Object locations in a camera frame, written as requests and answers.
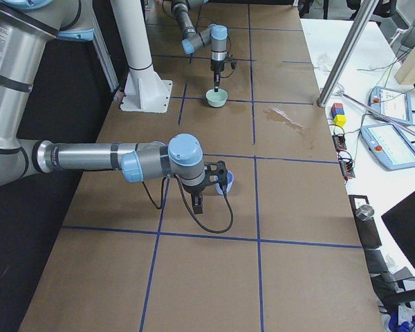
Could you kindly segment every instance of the white desk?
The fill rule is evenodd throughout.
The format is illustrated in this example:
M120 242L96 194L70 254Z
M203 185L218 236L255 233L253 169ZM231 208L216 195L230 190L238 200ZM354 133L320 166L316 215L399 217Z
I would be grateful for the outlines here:
M302 19L306 42L320 88L324 86L329 76L329 71L340 52L351 24L352 22L350 21ZM370 22L340 78L340 83L348 95L367 103L371 89L377 85L378 80L385 70L366 72L358 71L357 69L384 67L391 64L394 60L395 55L383 37L379 27L374 22ZM394 65L387 87L399 91L408 91L413 86L399 85L394 79L394 74L399 68L400 64ZM386 77L387 75L384 76L378 85L383 85ZM411 92L411 95L412 109L415 110L415 90ZM344 130L354 131L359 129L364 110L354 106L348 100L341 100L335 97L331 98L326 106L328 118L331 118L331 105L334 102L343 102L344 112L347 117ZM367 116L364 125L377 122L370 116ZM357 137L358 132L350 133L346 136L347 147L349 152L352 153L352 156L355 155ZM408 137L410 140L415 140L414 137ZM382 214L415 191L415 168L393 172L385 171L367 149L362 138L360 138L354 172L356 178L348 181L346 185L347 193L368 196L370 204L376 211L375 222L382 241L381 252L389 269L395 272L407 266L412 273L415 273L414 268L397 246L381 219Z

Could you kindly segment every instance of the blue joint cap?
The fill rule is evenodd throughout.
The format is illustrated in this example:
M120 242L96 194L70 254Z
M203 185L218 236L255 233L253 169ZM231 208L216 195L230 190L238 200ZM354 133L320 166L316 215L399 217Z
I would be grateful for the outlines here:
M94 39L94 29L83 31L60 31L57 35L60 40L68 40L70 42L89 42Z
M126 181L141 182L143 181L143 171L141 169L138 154L135 151L129 152L122 157L122 172Z
M32 10L47 6L53 0L2 0L3 3L11 8L20 10Z
M172 161L180 166L195 166L203 160L203 150L199 140L188 133L181 133L172 138L167 151Z
M189 40L183 39L181 41L181 45L183 46L183 50L185 51L186 54L195 53L195 49Z
M210 31L210 36L216 40L224 40L228 38L228 28L225 26L215 25Z

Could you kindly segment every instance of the label on robot arm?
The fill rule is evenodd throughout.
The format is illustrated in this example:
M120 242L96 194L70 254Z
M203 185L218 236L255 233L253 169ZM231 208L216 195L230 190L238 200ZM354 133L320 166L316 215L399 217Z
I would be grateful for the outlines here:
M0 61L3 60L8 49L10 31L0 26Z

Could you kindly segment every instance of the black monitor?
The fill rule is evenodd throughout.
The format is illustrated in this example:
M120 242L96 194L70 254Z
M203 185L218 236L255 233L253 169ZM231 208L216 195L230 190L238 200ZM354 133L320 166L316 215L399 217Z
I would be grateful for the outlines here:
M383 214L382 219L415 268L415 192Z

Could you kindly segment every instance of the black chair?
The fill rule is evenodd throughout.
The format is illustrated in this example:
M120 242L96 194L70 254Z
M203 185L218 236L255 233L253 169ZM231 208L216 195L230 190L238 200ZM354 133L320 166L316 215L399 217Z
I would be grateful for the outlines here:
M346 0L346 2L347 7L349 7L352 10L355 10L355 12L351 16L351 19L355 19L355 16L357 16L358 11L360 10L361 0ZM380 0L380 2L378 2L378 5L373 11L374 15L378 15L385 18L392 17L396 14L396 0L389 0L387 3L385 2L385 0Z

